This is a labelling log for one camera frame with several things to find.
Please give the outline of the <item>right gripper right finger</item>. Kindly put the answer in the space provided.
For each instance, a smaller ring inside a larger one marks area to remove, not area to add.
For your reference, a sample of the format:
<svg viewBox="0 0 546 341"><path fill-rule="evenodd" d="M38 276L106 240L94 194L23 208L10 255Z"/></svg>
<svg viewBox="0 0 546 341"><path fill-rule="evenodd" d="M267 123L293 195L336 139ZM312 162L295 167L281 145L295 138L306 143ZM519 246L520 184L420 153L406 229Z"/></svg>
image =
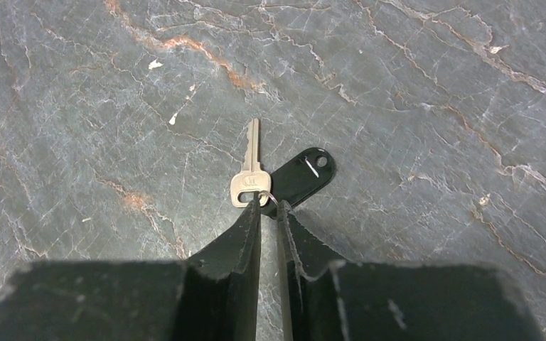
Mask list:
<svg viewBox="0 0 546 341"><path fill-rule="evenodd" d="M285 200L277 205L277 228L284 339L349 340L334 269L346 258L312 234Z"/></svg>

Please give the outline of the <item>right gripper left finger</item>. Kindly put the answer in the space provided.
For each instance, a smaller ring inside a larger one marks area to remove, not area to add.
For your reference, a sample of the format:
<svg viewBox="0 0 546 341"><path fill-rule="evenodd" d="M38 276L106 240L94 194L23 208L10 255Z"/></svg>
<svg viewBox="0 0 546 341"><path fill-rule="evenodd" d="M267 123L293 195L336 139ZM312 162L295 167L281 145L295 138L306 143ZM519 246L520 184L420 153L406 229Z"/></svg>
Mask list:
<svg viewBox="0 0 546 341"><path fill-rule="evenodd" d="M250 201L235 223L186 260L172 340L254 340L261 212Z"/></svg>

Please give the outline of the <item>black key tag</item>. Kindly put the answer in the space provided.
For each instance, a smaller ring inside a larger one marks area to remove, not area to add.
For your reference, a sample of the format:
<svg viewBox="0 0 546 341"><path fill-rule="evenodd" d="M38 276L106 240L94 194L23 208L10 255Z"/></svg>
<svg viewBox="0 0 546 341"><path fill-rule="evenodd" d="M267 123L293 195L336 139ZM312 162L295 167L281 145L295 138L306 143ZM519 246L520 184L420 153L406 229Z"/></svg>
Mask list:
<svg viewBox="0 0 546 341"><path fill-rule="evenodd" d="M295 208L328 185L335 174L336 162L327 150L307 148L271 174L270 193Z"/></svg>

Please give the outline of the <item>silver brass key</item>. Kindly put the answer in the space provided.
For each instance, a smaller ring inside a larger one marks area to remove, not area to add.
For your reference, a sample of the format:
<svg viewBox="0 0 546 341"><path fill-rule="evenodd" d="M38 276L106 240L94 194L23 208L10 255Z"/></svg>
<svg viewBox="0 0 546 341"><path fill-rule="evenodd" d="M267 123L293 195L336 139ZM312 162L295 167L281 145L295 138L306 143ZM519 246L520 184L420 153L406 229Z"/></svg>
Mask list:
<svg viewBox="0 0 546 341"><path fill-rule="evenodd" d="M270 191L271 175L264 171L259 161L260 120L254 118L247 126L247 151L239 173L230 181L230 199L234 207L246 207L242 202L243 193Z"/></svg>

